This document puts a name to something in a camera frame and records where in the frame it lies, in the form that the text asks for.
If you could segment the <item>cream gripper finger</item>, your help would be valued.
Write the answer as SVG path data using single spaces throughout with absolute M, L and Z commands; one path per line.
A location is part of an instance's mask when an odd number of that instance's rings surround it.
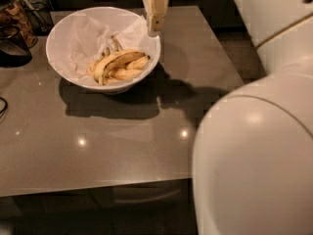
M 143 6 L 144 6 L 144 10 L 145 10 L 146 16 L 147 16 L 148 12 L 149 12 L 148 0 L 142 0 L 142 2 L 143 2 Z
M 156 37 L 160 34 L 165 16 L 167 13 L 169 0 L 147 0 L 147 24 L 148 24 L 148 35 Z

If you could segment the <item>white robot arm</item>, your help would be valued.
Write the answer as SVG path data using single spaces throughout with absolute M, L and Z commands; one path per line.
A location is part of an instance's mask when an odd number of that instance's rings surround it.
M 265 77 L 203 117 L 192 176 L 199 235 L 313 235 L 312 0 L 234 0 Z

